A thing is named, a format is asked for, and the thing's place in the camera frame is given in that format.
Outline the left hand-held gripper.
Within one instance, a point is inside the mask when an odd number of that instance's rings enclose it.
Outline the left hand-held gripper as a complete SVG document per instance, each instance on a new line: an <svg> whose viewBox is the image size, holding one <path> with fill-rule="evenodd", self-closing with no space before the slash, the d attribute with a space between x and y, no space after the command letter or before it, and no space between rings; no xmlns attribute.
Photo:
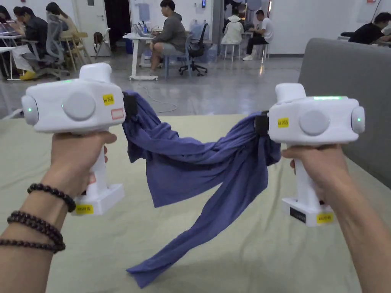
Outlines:
<svg viewBox="0 0 391 293"><path fill-rule="evenodd" d="M84 65L77 79L31 86L22 97L26 122L40 133L87 135L107 131L137 115L135 96L111 82L107 63ZM76 198L74 215L103 215L125 196L122 184L109 185L102 151L89 172L86 195Z"/></svg>

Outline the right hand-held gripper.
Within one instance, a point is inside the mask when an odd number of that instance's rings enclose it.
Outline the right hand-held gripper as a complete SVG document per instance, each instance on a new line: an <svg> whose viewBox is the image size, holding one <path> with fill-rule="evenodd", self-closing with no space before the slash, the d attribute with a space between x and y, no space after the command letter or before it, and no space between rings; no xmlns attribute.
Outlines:
<svg viewBox="0 0 391 293"><path fill-rule="evenodd" d="M347 144L365 130L365 110L346 96L307 96L302 84L275 88L277 102L255 118L255 130L276 143L320 147ZM334 222L334 212L318 198L302 162L295 160L297 196L283 198L283 211L308 227Z"/></svg>

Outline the person's right hand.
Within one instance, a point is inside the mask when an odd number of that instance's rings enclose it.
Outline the person's right hand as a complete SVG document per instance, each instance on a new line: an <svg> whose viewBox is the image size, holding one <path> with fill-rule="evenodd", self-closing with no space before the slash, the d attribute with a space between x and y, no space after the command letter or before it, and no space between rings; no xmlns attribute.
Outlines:
<svg viewBox="0 0 391 293"><path fill-rule="evenodd" d="M282 156L300 160L313 181L316 195L334 212L346 212L351 192L355 190L354 181L349 174L340 145L320 148L291 146L282 151Z"/></svg>

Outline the person's left hand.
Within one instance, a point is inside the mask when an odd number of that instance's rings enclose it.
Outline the person's left hand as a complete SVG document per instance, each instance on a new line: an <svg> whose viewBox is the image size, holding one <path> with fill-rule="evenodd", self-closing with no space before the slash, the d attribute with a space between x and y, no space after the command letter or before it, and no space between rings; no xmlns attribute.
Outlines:
<svg viewBox="0 0 391 293"><path fill-rule="evenodd" d="M80 196L87 189L90 169L100 153L106 154L106 145L116 140L116 135L107 131L86 136L54 134L50 167L40 182L71 198Z"/></svg>

